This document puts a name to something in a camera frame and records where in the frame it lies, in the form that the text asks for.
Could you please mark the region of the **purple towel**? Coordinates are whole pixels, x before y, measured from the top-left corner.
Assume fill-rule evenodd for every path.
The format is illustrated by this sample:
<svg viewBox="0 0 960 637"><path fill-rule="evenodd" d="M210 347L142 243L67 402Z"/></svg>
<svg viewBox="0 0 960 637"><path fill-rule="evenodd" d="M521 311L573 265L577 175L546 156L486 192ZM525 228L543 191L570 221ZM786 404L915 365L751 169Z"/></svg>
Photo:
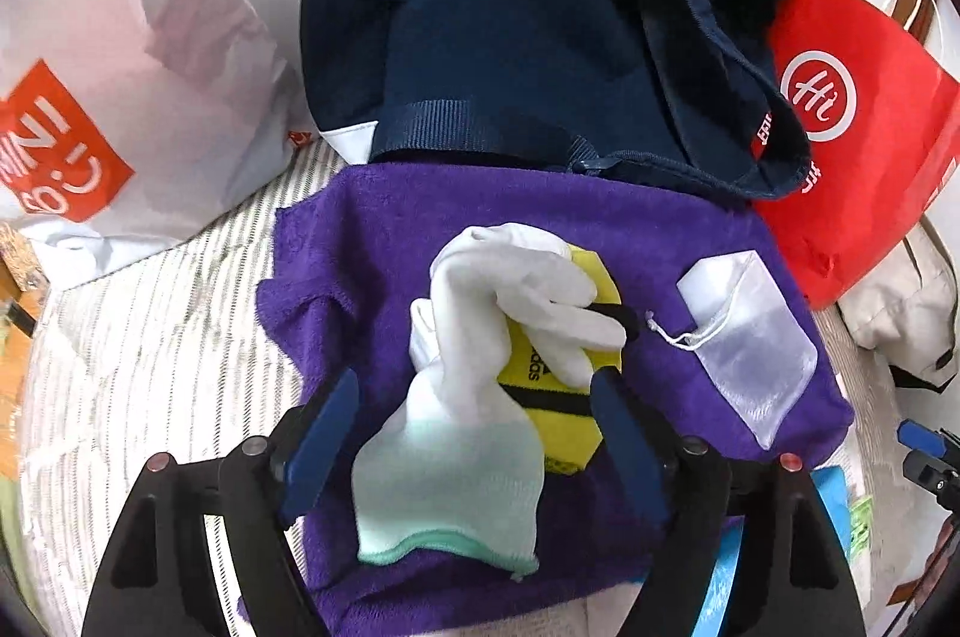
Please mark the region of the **purple towel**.
<svg viewBox="0 0 960 637"><path fill-rule="evenodd" d="M371 164L338 172L275 219L274 272L257 315L308 388L352 370L361 408L355 455L412 382L409 307L428 266L470 226L519 222L596 252L638 312L665 331L690 323L677 284L706 256L754 250L804 330L809 307L765 224L708 199L584 175L469 166ZM659 533L626 502L607 453L553 476L540 499L539 568L524 580L482 562L416 551L392 566L358 561L350 461L340 460L304 522L308 585L337 635L416 635L498 621L635 582Z"/></svg>

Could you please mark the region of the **wooden furniture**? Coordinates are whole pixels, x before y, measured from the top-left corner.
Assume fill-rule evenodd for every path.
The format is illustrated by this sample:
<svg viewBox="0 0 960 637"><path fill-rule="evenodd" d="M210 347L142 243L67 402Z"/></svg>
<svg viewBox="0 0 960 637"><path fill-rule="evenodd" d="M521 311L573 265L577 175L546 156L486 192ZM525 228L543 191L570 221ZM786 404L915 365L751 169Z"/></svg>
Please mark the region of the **wooden furniture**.
<svg viewBox="0 0 960 637"><path fill-rule="evenodd" d="M26 391L32 325L39 320L49 283L34 250L10 224L2 224L2 476L18 478L21 403Z"/></svg>

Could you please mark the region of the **cream canvas bag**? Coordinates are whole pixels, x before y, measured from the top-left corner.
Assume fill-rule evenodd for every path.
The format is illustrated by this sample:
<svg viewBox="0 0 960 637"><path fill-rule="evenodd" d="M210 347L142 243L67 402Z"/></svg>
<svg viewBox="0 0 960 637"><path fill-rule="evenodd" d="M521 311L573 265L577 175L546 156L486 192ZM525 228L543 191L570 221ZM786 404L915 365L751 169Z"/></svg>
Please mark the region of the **cream canvas bag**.
<svg viewBox="0 0 960 637"><path fill-rule="evenodd" d="M958 375L958 265L928 216L836 302L898 387L944 393Z"/></svg>

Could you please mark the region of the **yellow black armband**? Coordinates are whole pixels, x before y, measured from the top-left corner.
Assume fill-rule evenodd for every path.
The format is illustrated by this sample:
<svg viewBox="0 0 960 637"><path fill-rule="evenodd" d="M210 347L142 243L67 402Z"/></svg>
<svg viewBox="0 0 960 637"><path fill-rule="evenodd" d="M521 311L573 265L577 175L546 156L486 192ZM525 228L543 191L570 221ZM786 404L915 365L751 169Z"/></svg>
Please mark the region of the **yellow black armband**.
<svg viewBox="0 0 960 637"><path fill-rule="evenodd" d="M626 342L640 334L638 315L622 302L617 284L596 252L569 247L571 261L596 283L597 297L590 310L608 316L625 328ZM544 445L545 469L573 476L584 471L601 446L602 432L590 412L589 390L568 387L553 375L516 322L508 322L512 353L498 383L534 422Z"/></svg>

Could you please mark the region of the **white Miniso plastic bag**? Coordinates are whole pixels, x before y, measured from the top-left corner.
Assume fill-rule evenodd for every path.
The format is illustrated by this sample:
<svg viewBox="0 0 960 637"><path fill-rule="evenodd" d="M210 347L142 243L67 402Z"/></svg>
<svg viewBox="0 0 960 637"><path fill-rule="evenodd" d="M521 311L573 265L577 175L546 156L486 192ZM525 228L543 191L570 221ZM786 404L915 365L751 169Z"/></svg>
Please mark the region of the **white Miniso plastic bag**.
<svg viewBox="0 0 960 637"><path fill-rule="evenodd" d="M247 0L2 0L2 217L55 286L184 242L313 138Z"/></svg>

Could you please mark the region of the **red paper bag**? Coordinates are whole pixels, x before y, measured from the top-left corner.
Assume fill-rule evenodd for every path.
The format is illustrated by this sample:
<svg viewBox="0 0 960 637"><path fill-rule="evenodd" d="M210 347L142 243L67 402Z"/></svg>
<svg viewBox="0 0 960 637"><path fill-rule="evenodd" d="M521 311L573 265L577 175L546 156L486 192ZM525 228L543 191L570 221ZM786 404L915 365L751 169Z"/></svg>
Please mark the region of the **red paper bag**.
<svg viewBox="0 0 960 637"><path fill-rule="evenodd" d="M770 45L812 164L797 192L757 211L807 302L823 309L939 192L958 155L958 82L864 0L779 0Z"/></svg>

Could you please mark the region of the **sheer white drawstring pouch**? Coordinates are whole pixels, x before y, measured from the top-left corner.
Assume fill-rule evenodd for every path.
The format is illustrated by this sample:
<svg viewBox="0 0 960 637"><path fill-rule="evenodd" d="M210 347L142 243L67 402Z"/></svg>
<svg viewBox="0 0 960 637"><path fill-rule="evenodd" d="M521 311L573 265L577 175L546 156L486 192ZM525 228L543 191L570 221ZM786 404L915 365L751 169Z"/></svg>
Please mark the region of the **sheer white drawstring pouch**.
<svg viewBox="0 0 960 637"><path fill-rule="evenodd" d="M672 348L698 357L713 387L768 450L811 383L818 352L765 261L752 252L724 322L670 334L647 312L646 325Z"/></svg>

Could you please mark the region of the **striped bed cover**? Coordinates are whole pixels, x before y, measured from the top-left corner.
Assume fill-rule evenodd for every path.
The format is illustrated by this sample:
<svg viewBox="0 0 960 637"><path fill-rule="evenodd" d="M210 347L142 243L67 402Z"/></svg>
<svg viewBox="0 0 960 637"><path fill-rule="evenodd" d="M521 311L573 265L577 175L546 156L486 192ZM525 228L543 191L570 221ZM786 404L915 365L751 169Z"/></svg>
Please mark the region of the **striped bed cover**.
<svg viewBox="0 0 960 637"><path fill-rule="evenodd" d="M322 141L197 237L46 300L26 375L20 513L49 634L75 635L143 463L181 463L268 433L301 373L268 339L256 289L272 272L275 213L342 169Z"/></svg>

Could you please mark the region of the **navy blue tote bag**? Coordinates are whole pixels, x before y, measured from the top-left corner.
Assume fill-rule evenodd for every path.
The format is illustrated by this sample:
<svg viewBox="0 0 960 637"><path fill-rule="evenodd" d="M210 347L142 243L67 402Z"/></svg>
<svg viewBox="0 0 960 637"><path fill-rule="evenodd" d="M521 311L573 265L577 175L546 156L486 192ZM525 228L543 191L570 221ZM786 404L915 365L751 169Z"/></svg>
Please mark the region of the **navy blue tote bag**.
<svg viewBox="0 0 960 637"><path fill-rule="evenodd" d="M352 164L503 162L732 201L811 170L778 0L301 0L322 138Z"/></svg>

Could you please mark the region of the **white glove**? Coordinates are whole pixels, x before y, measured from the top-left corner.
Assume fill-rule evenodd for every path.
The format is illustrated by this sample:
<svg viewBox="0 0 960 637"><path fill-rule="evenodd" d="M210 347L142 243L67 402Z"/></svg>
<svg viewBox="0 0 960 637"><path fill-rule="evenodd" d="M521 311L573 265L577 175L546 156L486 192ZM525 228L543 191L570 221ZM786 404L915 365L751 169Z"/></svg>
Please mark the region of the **white glove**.
<svg viewBox="0 0 960 637"><path fill-rule="evenodd" d="M501 388L512 320L558 380L589 390L622 360L626 331L590 310L597 286L571 245L537 227L470 226L433 258L410 305L415 369L404 403L356 454L358 557L388 566L417 549L526 577L537 570L544 445Z"/></svg>

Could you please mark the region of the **green wet wipes pack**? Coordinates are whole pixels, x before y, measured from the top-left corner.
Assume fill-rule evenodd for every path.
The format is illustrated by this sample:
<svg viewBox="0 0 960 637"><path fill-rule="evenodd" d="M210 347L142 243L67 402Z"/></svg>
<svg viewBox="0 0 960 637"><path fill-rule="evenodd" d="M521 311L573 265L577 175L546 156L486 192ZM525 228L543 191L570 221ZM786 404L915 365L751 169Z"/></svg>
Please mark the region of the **green wet wipes pack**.
<svg viewBox="0 0 960 637"><path fill-rule="evenodd" d="M874 497L866 494L857 497L850 505L850 557L867 552L871 545L872 525L874 524Z"/></svg>

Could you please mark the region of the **white sponge block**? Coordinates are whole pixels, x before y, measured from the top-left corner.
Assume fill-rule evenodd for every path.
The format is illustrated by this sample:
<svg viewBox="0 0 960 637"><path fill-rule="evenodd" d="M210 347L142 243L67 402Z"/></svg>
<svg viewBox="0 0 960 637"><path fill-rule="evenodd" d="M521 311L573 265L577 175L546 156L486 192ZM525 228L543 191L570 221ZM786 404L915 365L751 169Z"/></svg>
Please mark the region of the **white sponge block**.
<svg viewBox="0 0 960 637"><path fill-rule="evenodd" d="M754 256L752 250L705 256L683 275L677 289L698 328L712 327L726 320Z"/></svg>

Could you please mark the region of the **blue tissue pack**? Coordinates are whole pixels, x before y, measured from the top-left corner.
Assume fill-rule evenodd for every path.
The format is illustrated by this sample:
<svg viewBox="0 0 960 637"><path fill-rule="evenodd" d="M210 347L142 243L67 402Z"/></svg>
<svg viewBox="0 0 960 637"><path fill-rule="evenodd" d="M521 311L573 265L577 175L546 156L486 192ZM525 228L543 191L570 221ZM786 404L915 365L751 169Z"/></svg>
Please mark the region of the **blue tissue pack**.
<svg viewBox="0 0 960 637"><path fill-rule="evenodd" d="M839 466L766 471L745 499L745 515L724 531L697 635L811 634L800 616L847 623L856 589L848 488Z"/></svg>

